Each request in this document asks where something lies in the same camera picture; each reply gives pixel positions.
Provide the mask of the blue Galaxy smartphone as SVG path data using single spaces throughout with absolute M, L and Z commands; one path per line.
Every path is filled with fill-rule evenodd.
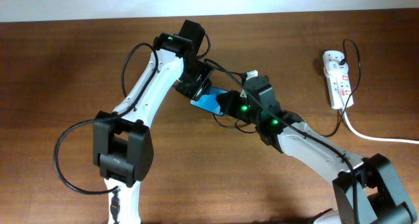
M 227 91 L 211 86 L 207 94 L 201 95 L 198 101 L 191 100 L 190 103 L 204 111 L 223 117 L 225 114 L 221 111 L 221 106 L 217 102 L 216 97 L 224 93 L 227 93 Z

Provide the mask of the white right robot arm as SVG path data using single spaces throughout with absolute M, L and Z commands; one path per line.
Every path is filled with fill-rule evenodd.
M 333 186 L 337 210 L 318 219 L 325 223 L 415 223 L 418 214 L 385 156 L 364 157 L 314 132 L 296 113 L 281 109 L 267 77 L 240 84 L 216 96 L 221 112 L 255 125 L 261 140 L 293 157 Z

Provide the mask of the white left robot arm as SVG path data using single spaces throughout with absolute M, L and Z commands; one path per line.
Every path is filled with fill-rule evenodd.
M 145 71 L 112 113 L 96 115 L 93 163 L 108 189 L 109 223 L 140 223 L 141 182 L 154 157 L 151 125 L 171 88 L 197 102 L 210 91 L 212 70 L 198 51 L 207 38 L 197 22 L 185 20 L 179 33 L 161 33 Z

